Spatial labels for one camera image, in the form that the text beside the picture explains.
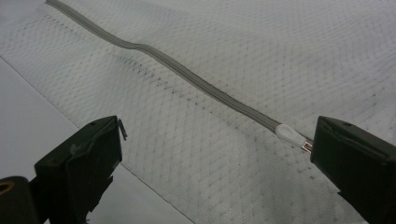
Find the gray zipper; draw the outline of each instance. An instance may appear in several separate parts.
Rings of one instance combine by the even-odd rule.
[[[280,122],[264,115],[260,111],[235,100],[233,97],[229,96],[225,92],[217,89],[210,83],[198,77],[191,70],[189,70],[182,64],[178,63],[176,60],[172,59],[168,55],[162,53],[161,51],[149,45],[134,44],[119,39],[118,37],[102,29],[101,27],[90,21],[88,18],[84,17],[83,15],[75,11],[73,8],[62,2],[59,2],[57,0],[47,0],[47,4],[57,8],[64,15],[66,15],[67,17],[69,17],[70,19],[72,19],[73,21],[75,21],[76,23],[78,23],[88,31],[92,32],[93,34],[99,36],[100,38],[104,39],[105,41],[113,45],[116,45],[123,49],[134,49],[146,53],[147,55],[155,59],[157,62],[161,63],[165,67],[175,72],[180,77],[184,78],[192,86],[196,87],[197,89],[201,90],[202,92],[209,95],[213,99],[221,102],[222,104],[227,105],[231,109],[255,120],[256,122],[260,123],[260,125],[268,129],[272,133],[275,133],[276,126],[281,124]]]

